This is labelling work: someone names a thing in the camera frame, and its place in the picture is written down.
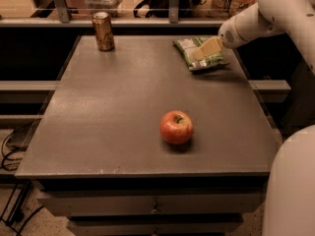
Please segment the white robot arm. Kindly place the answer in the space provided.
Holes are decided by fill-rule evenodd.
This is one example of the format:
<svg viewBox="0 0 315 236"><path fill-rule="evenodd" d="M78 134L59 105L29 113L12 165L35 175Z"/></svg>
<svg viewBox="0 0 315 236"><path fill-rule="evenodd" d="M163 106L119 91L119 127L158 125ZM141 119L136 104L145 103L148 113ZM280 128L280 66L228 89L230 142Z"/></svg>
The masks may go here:
<svg viewBox="0 0 315 236"><path fill-rule="evenodd" d="M206 40L198 60L256 38L285 33L302 56L303 75L290 83L291 95L306 110L314 107L314 0L257 0L225 21ZM262 236L315 236L315 126L295 128L280 146L268 180Z"/></svg>

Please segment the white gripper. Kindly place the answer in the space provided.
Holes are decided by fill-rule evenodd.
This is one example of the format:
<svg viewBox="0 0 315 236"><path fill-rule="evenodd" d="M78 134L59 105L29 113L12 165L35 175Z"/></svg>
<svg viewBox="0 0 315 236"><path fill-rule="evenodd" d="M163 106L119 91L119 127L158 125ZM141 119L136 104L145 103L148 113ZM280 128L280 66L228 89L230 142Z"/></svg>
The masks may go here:
<svg viewBox="0 0 315 236"><path fill-rule="evenodd" d="M212 36L194 52L195 60L219 53L222 47L237 48L262 35L260 14L257 7L249 7L225 21L219 29L219 36Z"/></svg>

